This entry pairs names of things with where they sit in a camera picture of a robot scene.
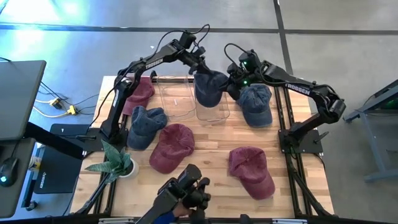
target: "white pot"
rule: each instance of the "white pot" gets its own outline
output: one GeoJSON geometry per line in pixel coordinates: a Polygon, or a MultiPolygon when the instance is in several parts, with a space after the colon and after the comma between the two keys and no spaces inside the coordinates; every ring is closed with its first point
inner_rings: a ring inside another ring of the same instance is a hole
{"type": "Polygon", "coordinates": [[[120,178],[126,178],[126,177],[130,177],[130,176],[132,178],[135,178],[135,177],[138,176],[138,171],[139,171],[138,163],[136,161],[134,161],[134,159],[130,158],[130,160],[132,162],[132,171],[129,174],[127,174],[127,175],[120,175],[119,176],[120,178]]]}

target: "clear plastic container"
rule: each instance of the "clear plastic container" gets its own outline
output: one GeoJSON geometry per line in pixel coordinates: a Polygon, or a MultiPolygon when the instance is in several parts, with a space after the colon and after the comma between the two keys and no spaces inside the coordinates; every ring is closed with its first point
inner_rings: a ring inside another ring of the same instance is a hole
{"type": "Polygon", "coordinates": [[[218,103],[217,106],[212,108],[207,108],[205,106],[202,106],[197,101],[194,87],[192,88],[192,91],[194,92],[195,95],[197,118],[199,119],[201,125],[225,123],[226,119],[230,115],[226,93],[223,93],[223,96],[221,97],[220,102],[218,103]]]}
{"type": "Polygon", "coordinates": [[[158,77],[163,109],[169,121],[181,121],[195,115],[195,100],[187,77],[158,77]]]}

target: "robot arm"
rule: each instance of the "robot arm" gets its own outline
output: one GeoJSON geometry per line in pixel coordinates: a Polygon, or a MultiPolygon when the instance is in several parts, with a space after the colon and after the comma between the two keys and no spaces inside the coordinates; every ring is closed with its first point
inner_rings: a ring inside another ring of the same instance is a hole
{"type": "Polygon", "coordinates": [[[286,133],[289,144],[297,146],[302,138],[312,129],[321,124],[335,123],[343,114],[346,105],[334,89],[329,85],[317,85],[289,75],[266,60],[260,62],[254,50],[243,50],[239,57],[239,65],[232,63],[227,72],[229,80],[221,88],[227,91],[235,100],[239,99],[240,89],[252,83],[264,83],[269,86],[282,86],[297,93],[311,97],[318,113],[302,123],[295,123],[286,133]]]}
{"type": "Polygon", "coordinates": [[[174,39],[165,46],[163,46],[157,53],[152,54],[146,58],[131,62],[127,68],[118,72],[115,79],[115,97],[112,107],[109,111],[107,120],[101,125],[101,132],[104,137],[113,143],[118,140],[119,133],[119,118],[122,113],[126,99],[134,93],[138,87],[141,75],[149,69],[158,66],[162,63],[171,63],[176,60],[181,61],[184,65],[190,67],[189,74],[195,71],[200,73],[210,73],[210,69],[206,66],[205,58],[202,56],[206,50],[204,47],[198,47],[195,52],[188,52],[195,41],[196,37],[188,32],[183,32],[180,40],[174,39]],[[128,73],[133,73],[134,78],[126,78],[128,73]]]}

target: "denim cap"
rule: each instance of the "denim cap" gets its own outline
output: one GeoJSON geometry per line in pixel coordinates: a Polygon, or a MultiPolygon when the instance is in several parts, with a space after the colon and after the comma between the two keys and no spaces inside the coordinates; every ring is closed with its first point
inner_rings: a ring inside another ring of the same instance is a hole
{"type": "Polygon", "coordinates": [[[127,145],[132,149],[146,149],[154,140],[156,132],[166,124],[167,117],[163,108],[146,110],[143,106],[136,106],[132,110],[127,145]]]}
{"type": "Polygon", "coordinates": [[[244,119],[250,127],[262,128],[272,123],[269,100],[271,91],[268,86],[253,84],[241,92],[241,97],[236,101],[242,108],[244,119]]]}
{"type": "Polygon", "coordinates": [[[218,105],[223,96],[220,86],[224,84],[228,77],[221,72],[211,71],[212,74],[194,74],[195,97],[204,107],[212,108],[218,105]]]}

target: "concrete floor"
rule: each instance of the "concrete floor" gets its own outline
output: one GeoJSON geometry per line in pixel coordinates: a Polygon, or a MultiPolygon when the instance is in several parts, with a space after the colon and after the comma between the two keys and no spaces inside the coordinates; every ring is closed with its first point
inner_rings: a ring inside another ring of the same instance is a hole
{"type": "MultiPolygon", "coordinates": [[[[395,0],[279,0],[286,29],[398,30],[395,0]]],[[[105,27],[201,27],[277,29],[273,0],[203,1],[100,1],[9,0],[0,22],[62,24],[105,27]]],[[[114,75],[132,60],[152,53],[164,33],[67,32],[0,30],[0,57],[12,60],[44,59],[44,83],[78,102],[97,94],[104,75],[114,75]]],[[[396,35],[287,35],[294,75],[331,85],[346,99],[345,114],[360,107],[378,89],[398,75],[396,35]]],[[[204,39],[210,68],[226,70],[223,47],[234,42],[255,49],[260,57],[284,67],[279,34],[210,33],[204,39]]],[[[232,57],[239,52],[230,49],[232,57]]],[[[164,75],[184,75],[188,68],[173,63],[156,68],[164,75]]],[[[49,97],[39,95],[41,100],[49,97]]],[[[93,106],[96,98],[82,104],[93,106]]],[[[57,114],[38,105],[48,114],[57,114]]],[[[50,129],[53,123],[89,123],[92,116],[48,119],[32,112],[30,120],[50,129]]],[[[323,125],[328,183],[341,217],[398,222],[398,180],[365,184],[363,176],[376,165],[361,124],[343,120],[323,125]]],[[[61,215],[71,195],[34,195],[39,207],[18,209],[11,219],[61,215]]]]}

